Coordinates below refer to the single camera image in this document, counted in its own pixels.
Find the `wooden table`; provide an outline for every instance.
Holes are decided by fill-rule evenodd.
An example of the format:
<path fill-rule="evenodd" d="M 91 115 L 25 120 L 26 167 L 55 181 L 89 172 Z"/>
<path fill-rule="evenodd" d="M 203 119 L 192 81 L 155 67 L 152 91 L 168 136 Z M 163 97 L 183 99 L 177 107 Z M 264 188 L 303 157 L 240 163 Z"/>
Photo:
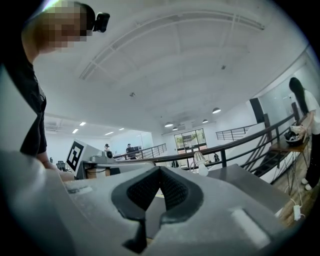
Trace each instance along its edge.
<path fill-rule="evenodd" d="M 292 152 L 292 157 L 293 157 L 292 164 L 288 168 L 288 171 L 286 172 L 287 180 L 288 180 L 288 193 L 289 193 L 289 195 L 291 194 L 291 191 L 292 191 L 292 188 L 293 188 L 293 185 L 294 185 L 294 181 L 295 181 L 296 163 L 297 163 L 297 158 L 299 156 L 298 153 L 302 153 L 304 161 L 305 161 L 305 164 L 306 164 L 306 167 L 307 168 L 309 167 L 309 148 L 307 147 L 308 142 L 309 142 L 309 137 L 307 137 L 305 139 L 304 143 L 299 145 L 299 146 L 290 146 L 286 142 L 286 139 L 283 137 L 282 139 L 280 139 L 280 141 L 278 141 L 277 143 L 271 145 L 270 148 L 269 148 L 269 150 L 271 150 L 271 151 L 288 152 L 288 153 Z M 308 150 L 308 153 L 307 153 L 308 161 L 307 161 L 305 153 L 304 153 L 305 148 L 307 148 L 307 150 Z M 290 184 L 290 177 L 289 177 L 290 176 L 290 171 L 293 174 L 292 175 L 292 179 L 291 179 L 291 184 Z"/>

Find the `metal railing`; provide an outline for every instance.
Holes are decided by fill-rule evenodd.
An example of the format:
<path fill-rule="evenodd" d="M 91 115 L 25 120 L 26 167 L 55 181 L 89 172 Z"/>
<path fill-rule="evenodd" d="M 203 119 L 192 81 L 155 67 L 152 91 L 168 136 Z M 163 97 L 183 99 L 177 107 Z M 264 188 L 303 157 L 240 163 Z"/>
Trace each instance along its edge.
<path fill-rule="evenodd" d="M 243 126 L 235 129 L 229 129 L 229 130 L 222 130 L 222 131 L 217 131 L 216 138 L 218 140 L 232 140 L 236 141 L 245 136 L 247 131 L 250 129 L 251 126 L 254 126 L 255 124 L 248 125 L 248 126 Z"/>
<path fill-rule="evenodd" d="M 260 168 L 261 166 L 259 167 L 256 167 L 254 169 L 252 169 L 253 167 L 253 164 L 265 157 L 268 153 L 269 153 L 269 150 L 266 152 L 266 153 L 263 153 L 262 154 L 262 151 L 260 150 L 258 154 L 255 154 L 255 152 L 261 148 L 264 148 L 267 144 L 269 143 L 273 143 L 273 141 L 277 141 L 279 142 L 280 141 L 280 137 L 283 136 L 283 134 L 289 129 L 290 126 L 288 126 L 286 129 L 284 129 L 282 132 L 279 132 L 279 127 L 282 126 L 283 124 L 287 123 L 288 121 L 290 121 L 291 119 L 295 119 L 294 123 L 292 123 L 291 125 L 294 125 L 294 124 L 300 124 L 301 123 L 301 120 L 297 120 L 297 118 L 299 118 L 299 113 L 296 113 L 295 112 L 295 108 L 296 107 L 296 103 L 292 103 L 292 108 L 293 108 L 293 114 L 289 115 L 288 117 L 286 117 L 285 119 L 279 121 L 278 123 L 274 124 L 274 125 L 271 125 L 261 131 L 258 131 L 257 133 L 255 134 L 252 134 L 250 136 L 247 136 L 247 137 L 244 137 L 244 138 L 241 138 L 241 139 L 238 139 L 238 140 L 234 140 L 230 143 L 227 143 L 227 144 L 224 144 L 224 145 L 219 145 L 219 146 L 215 146 L 215 147 L 211 147 L 211 148 L 207 148 L 207 149 L 202 149 L 200 150 L 200 152 L 205 156 L 205 155 L 209 155 L 209 154 L 214 154 L 214 153 L 217 153 L 217 152 L 220 152 L 221 154 L 221 160 L 218 161 L 218 162 L 212 162 L 212 163 L 208 163 L 206 164 L 205 166 L 207 167 L 210 167 L 210 166 L 215 166 L 215 165 L 219 165 L 219 164 L 222 164 L 222 167 L 226 167 L 227 166 L 227 162 L 228 161 L 231 161 L 231 160 L 234 160 L 234 159 L 237 159 L 237 158 L 240 158 L 242 156 L 245 156 L 249 153 L 254 153 L 254 157 L 253 159 L 245 162 L 244 164 L 240 165 L 242 168 L 246 167 L 249 165 L 249 168 L 248 168 L 248 171 L 253 173 L 255 172 L 258 168 Z M 275 131 L 275 136 L 274 137 L 268 137 L 268 135 L 272 134 L 272 131 Z M 248 143 L 250 141 L 253 141 L 257 138 L 260 138 L 260 137 L 266 137 L 266 138 L 261 138 L 260 139 L 260 143 L 257 147 L 253 148 L 253 149 L 250 149 L 244 153 L 241 153 L 239 155 L 236 155 L 236 156 L 233 156 L 231 158 L 228 158 L 226 157 L 226 150 L 228 149 L 231 149 L 231 148 L 234 148 L 234 147 L 237 147 L 237 146 L 240 146 L 242 144 L 245 144 L 245 143 Z M 177 155 L 169 155 L 169 156 L 161 156 L 161 157 L 156 157 L 156 158 L 148 158 L 148 161 L 152 161 L 154 163 L 164 163 L 164 162 L 172 162 L 172 161 L 179 161 L 179 160 L 183 160 L 183 159 L 193 159 L 194 157 L 194 152 L 189 152 L 189 153 L 184 153 L 184 154 L 177 154 Z M 137 160 L 133 160 L 133 162 L 143 162 L 145 161 L 144 159 L 137 159 Z"/>
<path fill-rule="evenodd" d="M 153 159 L 159 157 L 162 153 L 167 151 L 167 145 L 161 144 L 153 147 L 144 148 L 138 151 L 129 152 L 114 156 L 114 159 L 124 158 L 125 160 L 141 160 L 141 159 Z"/>

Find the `staircase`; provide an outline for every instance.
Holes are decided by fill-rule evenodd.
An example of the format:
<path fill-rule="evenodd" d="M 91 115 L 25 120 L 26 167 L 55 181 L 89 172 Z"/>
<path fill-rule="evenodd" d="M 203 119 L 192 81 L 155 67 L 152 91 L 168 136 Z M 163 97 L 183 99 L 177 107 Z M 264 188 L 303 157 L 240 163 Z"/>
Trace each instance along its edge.
<path fill-rule="evenodd" d="M 286 155 L 287 152 L 279 152 L 279 151 L 274 151 L 270 150 L 264 157 L 263 161 L 260 164 L 260 168 L 258 168 L 255 172 L 254 175 L 261 177 L 262 175 L 266 174 L 269 172 L 272 168 L 274 168 L 278 164 L 278 159 L 280 157 L 280 161 L 282 161 Z"/>

